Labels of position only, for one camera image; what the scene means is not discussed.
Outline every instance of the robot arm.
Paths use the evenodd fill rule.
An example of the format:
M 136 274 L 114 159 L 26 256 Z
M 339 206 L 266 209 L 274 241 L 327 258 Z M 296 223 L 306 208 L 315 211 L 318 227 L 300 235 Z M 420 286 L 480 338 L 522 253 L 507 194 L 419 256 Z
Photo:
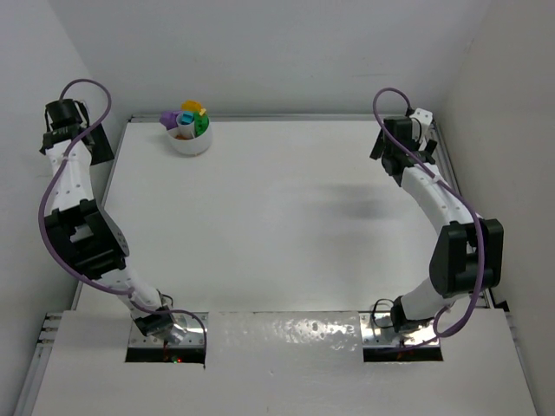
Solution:
M 438 234 L 429 277 L 412 292 L 394 301 L 390 317 L 395 332 L 427 324 L 440 309 L 466 297 L 476 284 L 478 265 L 473 219 L 467 208 L 438 184 L 444 179 L 432 157 L 437 143 L 429 140 L 421 150 L 422 138 L 431 122 L 432 114 L 419 108 L 405 117 L 384 119 L 394 137 L 435 174 L 433 179 L 405 152 L 384 138 L 383 132 L 370 155 L 372 159 L 382 160 L 389 176 L 416 200 Z M 500 282 L 503 227 L 496 219 L 481 218 L 480 223 L 486 245 L 482 289 L 488 289 Z
M 83 131 L 82 118 L 88 124 L 88 114 L 81 103 L 60 100 L 46 106 L 45 117 L 48 131 L 43 136 L 41 153 L 49 157 L 56 174 L 71 140 Z M 172 341 L 179 334 L 171 314 L 148 314 L 132 304 L 147 310 L 168 309 L 160 292 L 143 282 L 130 267 L 123 233 L 93 195 L 90 166 L 113 158 L 101 126 L 73 147 L 52 192 L 51 206 L 45 212 L 49 241 L 56 253 L 87 279 L 113 290 L 133 288 L 131 297 L 118 297 L 129 308 L 141 333 Z

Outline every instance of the white tabletop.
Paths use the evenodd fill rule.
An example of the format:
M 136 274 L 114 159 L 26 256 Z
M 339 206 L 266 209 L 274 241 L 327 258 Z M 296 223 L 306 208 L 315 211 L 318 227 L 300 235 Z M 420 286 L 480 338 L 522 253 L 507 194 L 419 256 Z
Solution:
M 502 310 L 476 310 L 444 361 L 414 363 L 363 363 L 357 314 L 324 312 L 411 290 L 434 247 L 416 203 L 368 159 L 375 123 L 213 127 L 212 148 L 184 159 L 156 124 L 128 125 L 106 203 L 141 275 L 211 311 L 206 370 L 124 362 L 128 311 L 85 288 L 34 416 L 533 414 Z
M 427 276 L 436 235 L 369 158 L 374 121 L 229 121 L 176 153 L 129 123 L 106 209 L 140 276 L 190 310 L 364 310 Z M 84 288 L 78 310 L 124 307 Z

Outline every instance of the black bracket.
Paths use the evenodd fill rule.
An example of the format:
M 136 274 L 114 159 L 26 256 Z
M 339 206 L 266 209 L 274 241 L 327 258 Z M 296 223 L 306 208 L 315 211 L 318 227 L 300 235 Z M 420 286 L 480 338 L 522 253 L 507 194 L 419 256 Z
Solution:
M 500 283 L 503 257 L 503 225 L 497 219 L 481 219 L 484 235 L 485 268 L 483 289 Z M 445 225 L 435 245 L 429 265 L 434 289 L 443 297 L 472 292 L 478 275 L 478 253 L 467 253 L 467 246 L 477 247 L 473 223 Z
M 393 137 L 414 153 L 418 160 L 435 165 L 432 153 L 437 146 L 437 142 L 429 140 L 426 147 L 419 150 L 421 143 L 413 139 L 413 119 L 410 117 L 388 117 L 383 119 L 383 123 Z M 392 176 L 399 186 L 401 186 L 402 172 L 405 168 L 415 165 L 413 158 L 405 154 L 391 140 L 388 140 L 383 131 L 378 134 L 370 158 L 374 160 L 382 159 L 385 172 Z
M 169 310 L 169 308 L 164 305 L 157 309 L 160 311 Z M 137 328 L 144 336 L 149 336 L 150 334 L 156 334 L 165 328 L 171 327 L 173 325 L 172 314 L 151 314 L 145 316 L 144 318 L 134 319 Z
M 96 203 L 82 200 L 78 206 L 45 218 L 46 232 L 56 253 L 73 269 L 91 280 L 110 270 L 125 269 L 127 241 L 114 220 Z M 78 230 L 85 236 L 78 238 Z

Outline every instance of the purple cable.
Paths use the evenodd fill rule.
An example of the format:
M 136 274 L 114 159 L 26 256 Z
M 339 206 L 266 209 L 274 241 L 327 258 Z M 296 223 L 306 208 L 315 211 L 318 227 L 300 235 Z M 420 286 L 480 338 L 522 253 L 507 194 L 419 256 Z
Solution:
M 183 314 L 183 315 L 191 316 L 196 322 L 199 323 L 200 327 L 202 328 L 202 336 L 204 338 L 204 352 L 205 352 L 205 358 L 206 358 L 206 348 L 208 347 L 208 343 L 207 343 L 208 340 L 207 340 L 207 337 L 206 337 L 206 327 L 205 327 L 204 323 L 202 323 L 202 321 L 199 319 L 199 317 L 196 316 L 193 312 L 188 312 L 184 309 L 150 310 L 150 309 L 147 309 L 147 308 L 143 308 L 138 303 L 135 303 L 131 299 L 131 295 L 129 295 L 129 301 L 131 302 L 131 304 L 133 306 L 135 306 L 141 312 L 145 312 L 145 313 L 151 314 L 151 315 Z
M 435 177 L 435 174 L 426 165 L 424 165 L 424 163 L 421 162 L 416 157 L 416 155 L 414 155 L 410 150 L 408 150 L 405 146 L 403 146 L 393 136 L 393 134 L 391 134 L 388 131 L 388 129 L 383 124 L 383 120 L 380 118 L 380 115 L 378 114 L 377 104 L 378 104 L 378 99 L 380 98 L 380 95 L 382 95 L 383 93 L 386 93 L 388 91 L 399 94 L 407 102 L 408 108 L 411 108 L 410 100 L 408 99 L 407 95 L 404 94 L 402 91 L 400 91 L 397 88 L 383 88 L 383 89 L 381 89 L 380 91 L 377 92 L 377 94 L 374 96 L 374 101 L 372 102 L 372 110 L 373 110 L 373 113 L 374 113 L 374 116 L 375 116 L 375 120 L 380 125 L 380 127 L 382 128 L 382 131 L 387 136 L 387 138 L 394 145 L 396 145 L 403 152 L 405 152 L 408 156 L 410 156 L 414 160 L 414 162 L 430 178 L 433 179 Z M 467 208 L 467 210 L 470 213 L 470 216 L 472 217 L 472 220 L 474 222 L 474 228 L 476 229 L 476 239 L 478 241 L 478 275 L 476 276 L 476 284 L 474 285 L 473 293 L 472 293 L 472 296 L 470 298 L 470 303 L 468 304 L 468 308 L 467 308 L 465 314 L 456 323 L 454 323 L 451 327 L 449 327 L 448 329 L 446 329 L 443 332 L 439 332 L 438 322 L 440 320 L 440 317 L 447 310 L 449 310 L 448 307 L 444 307 L 437 313 L 437 315 L 434 318 L 433 328 L 434 328 L 434 333 L 436 334 L 435 338 L 433 338 L 431 340 L 421 342 L 418 345 L 414 345 L 414 346 L 410 346 L 410 347 L 406 347 L 406 348 L 397 348 L 397 349 L 394 349 L 394 350 L 388 350 L 387 351 L 388 353 L 397 352 L 397 351 L 398 352 L 410 351 L 412 349 L 416 349 L 416 348 L 421 347 L 423 345 L 429 344 L 430 342 L 436 341 L 438 338 L 447 338 L 449 336 L 453 336 L 453 335 L 457 334 L 467 324 L 468 320 L 470 319 L 470 316 L 472 315 L 472 313 L 474 311 L 474 308 L 476 307 L 476 303 L 478 302 L 478 299 L 480 297 L 480 291 L 481 291 L 481 288 L 482 288 L 482 283 L 484 281 L 484 264 L 485 264 L 484 236 L 483 236 L 483 233 L 482 233 L 482 228 L 480 226 L 480 219 L 478 218 L 478 214 L 476 213 L 476 210 L 458 192 L 453 190 L 447 183 L 445 183 L 443 180 L 439 180 L 437 182 L 437 184 L 439 186 L 441 186 L 445 191 L 449 192 L 451 195 L 453 195 L 455 198 L 457 198 Z
M 47 186 L 46 191 L 44 191 L 44 195 L 42 195 L 41 203 L 39 204 L 39 208 L 38 208 L 38 227 L 39 227 L 39 230 L 41 232 L 42 241 L 44 242 L 44 245 L 46 246 L 46 250 L 48 250 L 50 255 L 60 265 L 60 267 L 62 267 L 62 269 L 64 269 L 64 270 L 66 270 L 72 277 L 74 277 L 75 279 L 79 280 L 80 282 L 82 282 L 84 284 L 87 284 L 88 286 L 91 286 L 95 289 L 101 290 L 102 292 L 106 292 L 106 293 L 109 293 L 109 294 L 112 294 L 112 295 L 118 295 L 118 296 L 127 296 L 127 295 L 133 293 L 133 289 L 127 289 L 127 290 L 110 289 L 110 288 L 107 288 L 106 286 L 98 284 L 98 283 L 96 283 L 92 280 L 88 280 L 84 275 L 75 271 L 69 264 L 64 262 L 63 259 L 60 256 L 58 256 L 58 253 L 56 253 L 56 250 L 54 249 L 54 246 L 52 245 L 52 243 L 49 240 L 48 233 L 46 232 L 46 222 L 45 222 L 45 218 L 44 218 L 44 212 L 46 210 L 46 204 L 48 203 L 50 194 L 52 193 L 52 190 L 54 189 L 54 186 L 56 186 L 56 182 L 62 176 L 63 170 L 65 169 L 66 165 L 68 164 L 67 157 L 69 156 L 69 153 L 71 152 L 71 149 L 73 149 L 77 143 L 79 143 L 83 138 L 85 138 L 90 132 L 92 132 L 95 128 L 97 128 L 104 121 L 104 119 L 106 118 L 106 116 L 110 112 L 110 108 L 112 107 L 112 96 L 110 95 L 110 93 L 106 89 L 106 87 L 104 87 L 102 84 L 100 84 L 97 81 L 88 80 L 88 79 L 85 79 L 85 78 L 80 78 L 80 79 L 77 79 L 77 80 L 73 80 L 68 85 L 66 85 L 66 87 L 63 89 L 62 93 L 60 94 L 60 100 L 63 99 L 64 95 L 67 93 L 68 89 L 71 86 L 73 86 L 73 85 L 75 85 L 79 82 L 88 82 L 90 84 L 95 84 L 102 91 L 104 91 L 104 94 L 106 94 L 106 98 L 108 100 L 108 103 L 106 105 L 106 110 L 104 110 L 104 113 L 102 113 L 102 115 L 99 117 L 99 119 L 97 121 L 95 121 L 93 124 L 91 124 L 89 127 L 87 127 L 83 132 L 79 133 L 73 140 L 71 140 L 71 143 L 69 143 L 68 148 L 66 149 L 65 153 L 63 154 L 64 160 L 63 160 L 62 164 L 60 165 L 57 172 L 55 173 L 54 178 L 52 178 L 49 185 Z

